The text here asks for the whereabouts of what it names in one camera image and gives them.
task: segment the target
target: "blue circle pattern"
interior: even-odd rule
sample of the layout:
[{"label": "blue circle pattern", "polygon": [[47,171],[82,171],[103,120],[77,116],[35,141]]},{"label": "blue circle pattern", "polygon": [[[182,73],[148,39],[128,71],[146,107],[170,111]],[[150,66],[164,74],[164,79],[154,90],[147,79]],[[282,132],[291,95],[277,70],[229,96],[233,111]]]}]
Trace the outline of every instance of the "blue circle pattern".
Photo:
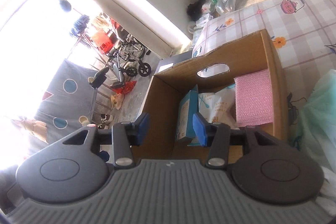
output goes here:
[{"label": "blue circle pattern", "polygon": [[67,93],[75,93],[77,90],[77,83],[75,80],[67,79],[63,84],[63,88]]},{"label": "blue circle pattern", "polygon": [[53,119],[53,123],[54,123],[54,126],[58,129],[64,129],[68,125],[67,120],[64,120],[64,119],[61,119],[61,118],[56,118],[56,117]]}]

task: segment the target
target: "wheelchair wheel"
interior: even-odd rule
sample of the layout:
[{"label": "wheelchair wheel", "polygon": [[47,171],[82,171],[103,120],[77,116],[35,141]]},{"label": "wheelchair wheel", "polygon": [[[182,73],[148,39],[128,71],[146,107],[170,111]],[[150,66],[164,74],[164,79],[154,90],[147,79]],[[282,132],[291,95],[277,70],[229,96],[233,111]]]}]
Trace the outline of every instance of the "wheelchair wheel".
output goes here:
[{"label": "wheelchair wheel", "polygon": [[142,63],[139,65],[138,71],[142,77],[146,77],[151,74],[152,68],[148,63]]},{"label": "wheelchair wheel", "polygon": [[138,71],[135,67],[128,67],[127,70],[126,70],[126,74],[129,77],[134,77],[138,74]]}]

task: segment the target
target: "box handle hole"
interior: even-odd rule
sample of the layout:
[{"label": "box handle hole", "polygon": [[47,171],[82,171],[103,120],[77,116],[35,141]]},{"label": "box handle hole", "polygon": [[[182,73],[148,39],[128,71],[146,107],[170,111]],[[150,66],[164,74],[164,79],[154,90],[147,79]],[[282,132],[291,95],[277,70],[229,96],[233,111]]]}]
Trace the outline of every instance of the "box handle hole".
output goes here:
[{"label": "box handle hole", "polygon": [[208,78],[211,76],[219,75],[224,72],[229,72],[230,68],[226,64],[215,64],[205,69],[200,70],[197,72],[197,75],[202,78]]}]

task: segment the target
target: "orange flower print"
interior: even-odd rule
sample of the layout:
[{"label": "orange flower print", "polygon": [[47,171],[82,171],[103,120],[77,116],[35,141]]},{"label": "orange flower print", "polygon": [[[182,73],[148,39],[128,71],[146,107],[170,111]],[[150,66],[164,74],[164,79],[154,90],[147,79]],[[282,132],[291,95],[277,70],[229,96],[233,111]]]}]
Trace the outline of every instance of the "orange flower print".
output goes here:
[{"label": "orange flower print", "polygon": [[225,24],[226,26],[230,25],[234,20],[232,18],[228,19]]},{"label": "orange flower print", "polygon": [[276,37],[273,40],[273,44],[275,48],[281,48],[282,46],[286,45],[286,39],[284,37]]}]

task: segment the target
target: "pink scrubbing pad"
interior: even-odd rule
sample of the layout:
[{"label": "pink scrubbing pad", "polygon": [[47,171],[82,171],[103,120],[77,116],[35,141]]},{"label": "pink scrubbing pad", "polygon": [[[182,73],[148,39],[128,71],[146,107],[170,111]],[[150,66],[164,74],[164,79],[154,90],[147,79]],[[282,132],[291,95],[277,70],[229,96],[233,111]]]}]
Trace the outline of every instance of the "pink scrubbing pad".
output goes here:
[{"label": "pink scrubbing pad", "polygon": [[239,127],[273,122],[273,97],[268,69],[235,78]]}]

